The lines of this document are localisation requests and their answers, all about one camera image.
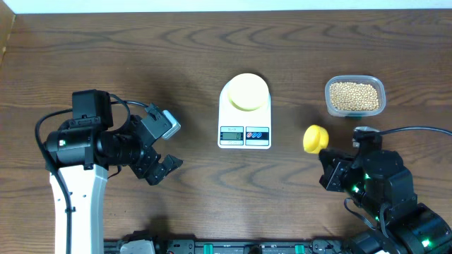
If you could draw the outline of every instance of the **yellow scoop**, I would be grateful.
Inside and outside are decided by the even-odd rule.
[[[325,128],[317,125],[312,125],[304,133],[304,151],[312,154],[318,154],[320,150],[326,148],[326,146],[328,145],[328,140],[328,132]]]

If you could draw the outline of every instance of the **tabletop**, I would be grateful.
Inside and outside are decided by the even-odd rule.
[[[320,186],[322,166],[303,151],[305,130],[323,126],[330,147],[354,152],[355,126],[452,129],[451,69],[452,11],[20,15],[0,68],[2,252],[54,249],[52,189],[33,128],[71,107],[74,91],[153,102],[182,125],[154,146],[184,160],[163,182],[149,186],[128,167],[108,181],[105,238],[145,229],[202,239],[347,237],[365,225],[343,207],[346,194]],[[220,91],[240,73],[259,74],[270,88],[269,150],[217,146]],[[328,114],[325,84],[348,74],[382,81],[381,114]],[[118,126],[125,110],[113,111]],[[42,138],[69,118],[45,122]],[[451,139],[396,133],[383,148],[400,153],[419,201],[452,224]]]

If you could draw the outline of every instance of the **wood grain surface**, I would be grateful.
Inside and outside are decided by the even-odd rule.
[[[326,127],[330,146],[350,152],[355,126],[452,129],[452,11],[23,15],[9,44],[0,71],[2,253],[53,251],[52,190],[33,128],[41,116],[69,108],[73,91],[154,102],[182,125],[155,144],[184,160],[161,184],[150,187],[127,167],[109,180],[105,238],[142,229],[164,237],[350,236],[364,225],[344,209],[344,193],[319,185],[321,164],[302,149],[307,126]],[[217,146],[220,91],[245,72],[270,87],[269,150]],[[346,74],[383,82],[382,114],[328,115],[325,84]],[[117,125],[124,112],[114,106]],[[42,137],[69,118],[50,119]],[[452,224],[452,139],[398,133],[383,146],[403,157],[420,202]]]

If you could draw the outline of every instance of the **kitchen scale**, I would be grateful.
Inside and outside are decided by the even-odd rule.
[[[271,146],[271,100],[266,82],[244,73],[235,76],[220,93],[218,146],[268,149]]]

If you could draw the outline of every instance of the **scale control panel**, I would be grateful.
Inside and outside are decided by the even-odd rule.
[[[255,126],[221,126],[221,146],[231,145],[240,148],[270,147],[270,128]]]

